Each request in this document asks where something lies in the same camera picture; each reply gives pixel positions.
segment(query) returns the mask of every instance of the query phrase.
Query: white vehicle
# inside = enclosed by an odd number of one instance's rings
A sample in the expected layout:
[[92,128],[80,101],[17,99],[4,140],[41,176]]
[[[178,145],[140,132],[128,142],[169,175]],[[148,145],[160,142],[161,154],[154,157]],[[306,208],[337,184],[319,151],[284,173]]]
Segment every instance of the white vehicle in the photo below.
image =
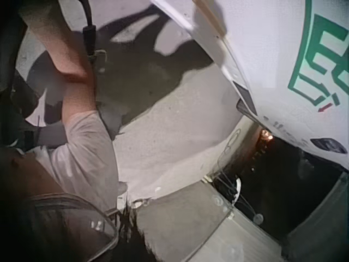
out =
[[153,2],[211,56],[245,114],[349,168],[347,1]]

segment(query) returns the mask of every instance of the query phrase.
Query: green logo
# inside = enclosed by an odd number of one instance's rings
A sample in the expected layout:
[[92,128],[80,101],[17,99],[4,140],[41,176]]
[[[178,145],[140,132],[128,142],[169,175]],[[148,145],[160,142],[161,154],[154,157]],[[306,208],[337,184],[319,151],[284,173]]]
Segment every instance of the green logo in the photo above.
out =
[[317,14],[306,0],[302,41],[288,89],[323,112],[340,105],[339,87],[349,95],[348,30]]

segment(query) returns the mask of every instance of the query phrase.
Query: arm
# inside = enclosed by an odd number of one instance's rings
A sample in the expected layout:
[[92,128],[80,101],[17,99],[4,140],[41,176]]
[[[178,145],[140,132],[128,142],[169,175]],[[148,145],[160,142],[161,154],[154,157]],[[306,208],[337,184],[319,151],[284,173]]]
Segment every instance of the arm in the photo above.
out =
[[57,1],[29,1],[20,9],[29,29],[46,47],[65,82],[62,122],[72,115],[95,110],[94,76],[85,48],[75,39]]

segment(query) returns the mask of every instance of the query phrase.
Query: white sleeve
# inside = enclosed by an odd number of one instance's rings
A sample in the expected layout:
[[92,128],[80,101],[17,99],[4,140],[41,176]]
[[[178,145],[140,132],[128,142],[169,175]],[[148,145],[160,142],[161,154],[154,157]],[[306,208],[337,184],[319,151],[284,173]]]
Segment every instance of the white sleeve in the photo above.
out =
[[68,143],[48,151],[48,172],[65,192],[79,195],[103,211],[116,207],[116,156],[98,112],[75,114],[65,132]]

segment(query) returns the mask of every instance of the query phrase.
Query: hair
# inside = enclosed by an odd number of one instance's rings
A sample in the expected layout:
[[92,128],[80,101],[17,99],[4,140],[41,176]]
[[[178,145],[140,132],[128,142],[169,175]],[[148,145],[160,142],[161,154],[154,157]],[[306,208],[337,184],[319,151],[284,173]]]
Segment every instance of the hair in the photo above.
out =
[[[117,245],[96,261],[160,261],[146,244],[145,236],[137,226],[135,211],[127,206],[117,216]],[[72,236],[62,213],[55,210],[47,220],[34,206],[13,195],[3,173],[0,175],[0,225],[3,239],[0,251],[2,255],[9,254],[11,260],[87,260],[78,241],[80,238]]]

